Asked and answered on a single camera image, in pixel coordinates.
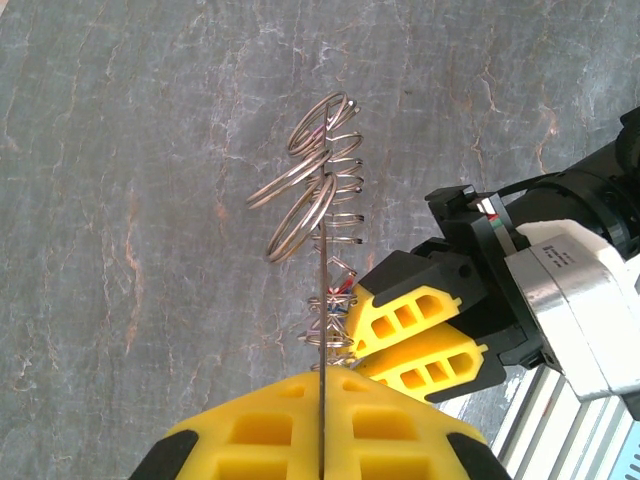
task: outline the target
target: metal coil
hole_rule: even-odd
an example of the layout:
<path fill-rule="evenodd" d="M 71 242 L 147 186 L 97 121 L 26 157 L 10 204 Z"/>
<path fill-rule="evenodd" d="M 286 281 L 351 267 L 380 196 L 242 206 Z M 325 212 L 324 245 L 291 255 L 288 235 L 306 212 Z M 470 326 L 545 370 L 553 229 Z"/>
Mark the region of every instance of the metal coil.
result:
<path fill-rule="evenodd" d="M 280 196 L 290 188 L 304 184 L 304 194 L 293 205 L 276 228 L 267 246 L 270 262 L 282 262 L 295 253 L 311 238 L 320 251 L 321 236 L 318 226 L 324 218 L 327 244 L 360 244 L 362 239 L 344 232 L 364 222 L 364 216 L 339 211 L 337 207 L 362 192 L 362 160 L 352 156 L 363 137 L 358 132 L 337 134 L 359 112 L 355 101 L 344 92 L 334 92 L 318 102 L 296 126 L 287 142 L 290 157 L 298 160 L 289 171 L 280 175 L 247 199 L 249 208 L 260 207 Z M 327 314 L 327 364 L 349 365 L 353 356 L 347 349 L 353 345 L 345 329 L 344 321 L 349 308 L 356 303 L 352 286 L 356 271 L 341 259 L 332 256 L 328 264 L 343 271 L 343 282 L 329 284 L 326 295 Z M 307 299 L 311 313 L 309 328 L 298 336 L 309 345 L 321 345 L 321 299 Z"/>

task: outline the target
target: marble countertop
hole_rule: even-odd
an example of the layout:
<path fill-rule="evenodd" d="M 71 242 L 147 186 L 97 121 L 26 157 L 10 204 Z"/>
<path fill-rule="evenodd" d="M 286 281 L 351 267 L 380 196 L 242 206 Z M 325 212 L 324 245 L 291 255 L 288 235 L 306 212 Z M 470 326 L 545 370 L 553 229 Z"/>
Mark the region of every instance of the marble countertop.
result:
<path fill-rule="evenodd" d="M 127 478 L 177 421 L 307 368 L 316 258 L 244 201 L 306 110 L 362 111 L 361 271 L 431 190 L 562 169 L 640 103 L 637 0 L 10 0 L 0 17 L 0 469 Z M 521 372 L 444 409 L 491 439 Z"/>

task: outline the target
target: coiled spring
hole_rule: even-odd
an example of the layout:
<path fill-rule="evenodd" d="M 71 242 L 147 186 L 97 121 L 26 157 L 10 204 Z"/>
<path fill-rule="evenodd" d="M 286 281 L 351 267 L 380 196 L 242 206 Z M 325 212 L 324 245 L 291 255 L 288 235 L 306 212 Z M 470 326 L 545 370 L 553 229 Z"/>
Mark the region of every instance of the coiled spring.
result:
<path fill-rule="evenodd" d="M 344 92 L 323 98 L 300 121 L 287 142 L 289 156 L 298 163 L 247 199 L 249 208 L 257 208 L 295 185 L 303 183 L 306 187 L 269 241 L 266 252 L 269 261 L 277 263 L 289 258 L 309 238 L 314 241 L 316 251 L 325 249 L 325 253 L 327 244 L 362 243 L 362 239 L 349 235 L 345 229 L 363 223 L 364 216 L 343 212 L 341 205 L 362 191 L 362 160 L 352 154 L 363 137 L 358 132 L 337 133 L 359 110 Z M 336 170 L 328 171 L 331 166 Z M 325 228 L 326 244 L 321 241 L 319 227 Z M 310 325 L 298 338 L 319 348 L 326 321 L 326 364 L 346 366 L 353 362 L 348 352 L 353 340 L 344 329 L 344 321 L 349 307 L 356 303 L 352 292 L 356 271 L 336 256 L 328 258 L 327 264 L 341 274 L 323 280 L 328 286 L 322 292 L 326 295 L 326 315 L 322 312 L 323 299 L 310 297 L 307 300 Z M 328 270 L 323 266 L 321 271 L 326 274 Z"/>

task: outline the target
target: gray stone surface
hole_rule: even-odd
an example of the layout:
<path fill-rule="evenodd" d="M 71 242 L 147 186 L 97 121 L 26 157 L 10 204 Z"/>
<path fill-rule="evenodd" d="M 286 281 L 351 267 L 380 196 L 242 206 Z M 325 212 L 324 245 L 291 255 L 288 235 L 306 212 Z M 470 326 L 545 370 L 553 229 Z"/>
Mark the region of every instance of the gray stone surface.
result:
<path fill-rule="evenodd" d="M 638 104 L 640 2 L 11 0 L 0 17 L 0 471 L 121 479 L 173 423 L 306 369 L 308 250 L 263 262 L 328 91 L 362 105 L 366 270 L 422 197 L 563 168 Z M 458 410 L 491 438 L 517 385 Z"/>

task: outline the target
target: yellow foam block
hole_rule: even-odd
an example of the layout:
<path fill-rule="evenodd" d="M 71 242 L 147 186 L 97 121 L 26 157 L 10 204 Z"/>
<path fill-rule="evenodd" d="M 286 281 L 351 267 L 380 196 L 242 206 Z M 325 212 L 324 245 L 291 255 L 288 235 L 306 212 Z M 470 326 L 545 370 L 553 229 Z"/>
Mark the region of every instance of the yellow foam block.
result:
<path fill-rule="evenodd" d="M 317 480 L 317 373 L 176 425 L 199 438 L 178 480 Z M 468 480 L 447 434 L 471 426 L 341 367 L 327 372 L 325 480 Z"/>
<path fill-rule="evenodd" d="M 426 395 L 475 380 L 486 345 L 442 323 L 365 358 L 356 370 L 423 400 Z"/>
<path fill-rule="evenodd" d="M 361 285 L 353 292 L 358 303 L 349 309 L 345 328 L 354 340 L 353 352 L 362 358 L 406 340 L 459 313 L 459 298 L 447 292 L 422 286 L 381 306 L 374 307 L 374 296 Z"/>

